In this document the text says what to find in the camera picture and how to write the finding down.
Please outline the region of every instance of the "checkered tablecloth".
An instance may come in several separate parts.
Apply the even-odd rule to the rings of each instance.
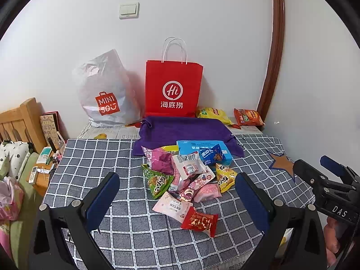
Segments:
[[[231,166],[246,172],[272,199],[290,206],[312,202],[311,188],[299,177],[295,182],[285,171],[270,170],[268,151],[284,152],[277,138],[266,135],[238,135],[245,157]],[[255,228],[234,188],[194,206],[199,212],[219,214],[215,238],[183,230],[180,223],[152,210],[157,202],[146,188],[141,164],[143,157],[131,157],[132,139],[70,139],[44,198],[51,207],[62,207],[84,198],[109,172],[120,177],[120,189],[101,225],[92,232],[110,263],[119,269],[196,270],[237,269],[262,234]],[[85,269],[72,240],[67,242],[79,269]]]

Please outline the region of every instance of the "purple towel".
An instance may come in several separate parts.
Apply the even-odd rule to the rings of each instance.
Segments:
[[[223,141],[231,154],[244,157],[244,150],[230,130],[217,119],[148,116],[143,120],[141,139],[133,146],[133,156],[143,156],[141,146],[155,149],[176,145],[177,140]]]

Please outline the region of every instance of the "light switch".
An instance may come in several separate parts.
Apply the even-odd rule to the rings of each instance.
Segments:
[[[132,2],[120,5],[119,18],[136,18],[139,14],[139,2]]]

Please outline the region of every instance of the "white wall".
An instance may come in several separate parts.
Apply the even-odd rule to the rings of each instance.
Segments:
[[[271,43],[272,0],[134,0],[139,18],[120,20],[130,0],[31,0],[0,41],[0,110],[35,96],[58,110],[70,137],[88,122],[71,70],[116,48],[144,105],[145,62],[163,40],[183,38],[189,61],[204,66],[199,104],[256,108]],[[168,58],[179,58],[171,48]]]
[[[325,0],[285,2],[284,51],[265,132],[293,160],[326,173],[319,160],[328,155],[360,173],[360,49]]]

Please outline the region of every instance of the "brown star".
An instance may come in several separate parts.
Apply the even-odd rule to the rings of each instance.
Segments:
[[[293,166],[294,164],[288,159],[288,157],[283,153],[282,155],[276,155],[269,152],[270,157],[274,160],[273,163],[269,166],[269,169],[283,169],[285,170],[291,178],[295,178]]]

